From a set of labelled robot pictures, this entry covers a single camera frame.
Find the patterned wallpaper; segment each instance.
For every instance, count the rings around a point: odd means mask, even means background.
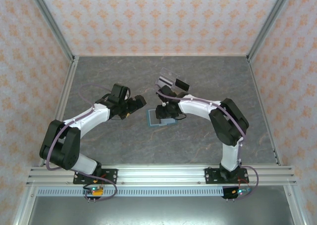
[[[285,164],[317,221],[317,0],[289,0],[252,63]]]
[[[276,0],[45,0],[75,55],[246,55]]]
[[[10,225],[68,60],[33,0],[0,0],[0,26],[0,224]]]

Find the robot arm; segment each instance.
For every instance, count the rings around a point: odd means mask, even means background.
[[[130,89],[128,87],[114,84],[111,93],[97,100],[94,107],[63,122],[58,120],[52,121],[45,135],[40,150],[40,157],[45,160],[47,159],[56,135],[65,125],[73,121],[74,123],[70,124],[60,135],[59,140],[52,150],[50,162],[66,170],[72,169],[85,174],[101,176],[101,164],[80,154],[80,139],[95,126],[108,121],[115,115],[118,115],[121,119],[125,119],[144,105],[146,105],[146,101],[141,95],[137,95],[135,99],[132,99],[130,98]],[[76,120],[92,110],[91,114]]]
[[[237,175],[240,165],[239,146],[242,146],[241,141],[243,136],[226,115],[215,105],[224,108],[238,123],[239,127],[246,133],[249,127],[248,121],[242,115],[240,110],[231,99],[224,101],[209,101],[209,104],[204,100],[196,98],[188,93],[180,93],[176,95],[167,85],[159,89],[157,95],[162,100],[162,105],[157,106],[156,116],[161,118],[176,118],[180,114],[191,113],[203,117],[212,122],[218,139],[222,142],[222,160],[220,163],[221,177],[225,181],[229,181]],[[169,99],[164,96],[176,97],[177,99]]]

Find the mounting plate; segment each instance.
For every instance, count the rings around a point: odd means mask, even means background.
[[[112,181],[113,183],[116,184],[117,182],[117,177],[118,177],[118,169],[102,169],[102,175],[105,174],[105,179],[108,179],[110,181]],[[82,174],[75,174],[74,175],[74,180],[73,183],[74,184],[91,184],[93,183],[92,178],[84,176]],[[102,181],[102,180],[98,180],[97,183],[93,183],[93,184],[110,184],[108,182]]]
[[[205,169],[206,184],[239,184],[238,177],[246,180],[249,183],[248,171],[245,168],[240,168],[238,170],[237,176],[230,181],[225,181],[221,177],[219,168],[208,167]]]

